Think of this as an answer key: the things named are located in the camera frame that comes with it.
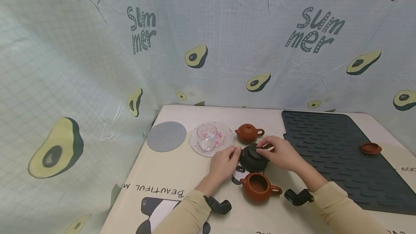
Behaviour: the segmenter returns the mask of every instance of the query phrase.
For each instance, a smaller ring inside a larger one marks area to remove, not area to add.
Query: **left hand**
[[[233,175],[238,159],[240,158],[241,147],[229,146],[226,149],[216,152],[211,158],[208,177],[218,181],[220,184]]]
[[[216,152],[211,158],[209,173],[195,190],[199,190],[207,197],[211,196],[225,180],[230,179],[237,167],[240,154],[241,147],[235,146]]]

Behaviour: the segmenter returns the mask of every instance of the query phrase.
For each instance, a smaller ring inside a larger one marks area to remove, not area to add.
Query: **fabric backdrop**
[[[416,153],[415,0],[1,3],[1,233],[98,233],[164,104],[362,112]]]

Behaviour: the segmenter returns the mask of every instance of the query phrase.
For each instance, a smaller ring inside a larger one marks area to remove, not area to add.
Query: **finger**
[[[272,142],[276,139],[279,139],[278,136],[275,135],[269,135],[266,136],[265,138],[261,139],[261,141],[257,144],[257,147],[263,147],[265,144],[272,144]]]
[[[235,146],[229,146],[226,149],[222,150],[222,152],[227,154],[227,156],[230,156],[235,151],[235,149],[236,149]]]
[[[271,159],[272,153],[266,149],[256,149],[256,152],[263,155],[263,157],[267,158],[268,160]]]
[[[233,157],[230,159],[230,162],[237,166],[238,159],[240,158],[241,147],[237,147],[233,152]]]

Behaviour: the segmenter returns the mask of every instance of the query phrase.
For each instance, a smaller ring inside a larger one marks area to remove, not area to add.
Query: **saucer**
[[[213,148],[213,150],[210,151],[202,150],[196,141],[196,131],[203,124],[213,125],[217,129],[217,139],[215,141],[215,147]],[[216,121],[209,121],[203,124],[200,124],[197,127],[195,127],[194,130],[192,130],[191,135],[189,136],[189,143],[191,144],[191,147],[195,152],[205,157],[213,157],[217,151],[224,150],[227,147],[233,145],[234,134],[233,131],[226,124]]]

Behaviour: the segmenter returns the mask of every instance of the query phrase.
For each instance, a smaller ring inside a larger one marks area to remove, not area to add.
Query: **black clip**
[[[214,197],[207,198],[207,196],[204,196],[204,198],[214,213],[226,215],[232,209],[231,203],[228,200],[219,203]]]
[[[314,201],[312,194],[309,193],[309,190],[307,189],[304,189],[298,195],[292,189],[288,189],[285,192],[285,198],[287,198],[293,206],[301,206],[306,202]]]

